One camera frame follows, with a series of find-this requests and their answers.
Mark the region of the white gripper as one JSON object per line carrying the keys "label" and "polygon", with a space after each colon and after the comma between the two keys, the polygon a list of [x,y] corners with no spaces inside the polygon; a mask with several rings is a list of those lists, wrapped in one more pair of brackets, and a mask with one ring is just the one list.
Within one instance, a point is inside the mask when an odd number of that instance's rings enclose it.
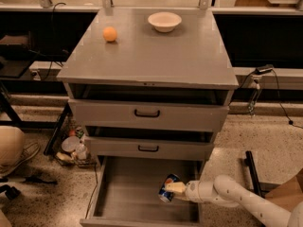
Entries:
{"label": "white gripper", "polygon": [[202,199],[200,197],[199,184],[199,181],[190,181],[186,185],[182,182],[166,183],[165,190],[175,194],[185,193],[185,196],[175,195],[174,198],[176,200],[201,202]]}

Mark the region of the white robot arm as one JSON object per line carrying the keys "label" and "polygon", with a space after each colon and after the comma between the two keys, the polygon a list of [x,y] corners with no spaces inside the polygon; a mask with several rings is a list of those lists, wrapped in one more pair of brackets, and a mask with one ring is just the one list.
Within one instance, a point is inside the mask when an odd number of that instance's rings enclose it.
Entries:
{"label": "white robot arm", "polygon": [[224,207],[240,205],[265,227],[303,227],[303,202],[288,211],[245,189],[227,175],[214,181],[165,183],[165,190],[183,201],[211,202]]}

